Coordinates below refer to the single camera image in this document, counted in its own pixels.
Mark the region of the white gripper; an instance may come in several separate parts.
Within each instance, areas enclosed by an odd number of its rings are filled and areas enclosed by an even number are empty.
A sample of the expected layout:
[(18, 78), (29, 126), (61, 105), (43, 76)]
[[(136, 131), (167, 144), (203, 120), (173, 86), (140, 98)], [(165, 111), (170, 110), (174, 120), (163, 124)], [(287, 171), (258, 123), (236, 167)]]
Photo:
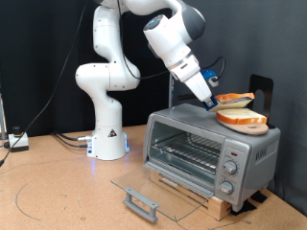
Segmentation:
[(188, 80), (184, 82), (186, 86), (194, 93), (194, 95), (209, 107), (217, 104), (216, 100), (212, 96), (212, 93), (202, 76), (201, 72), (198, 72)]

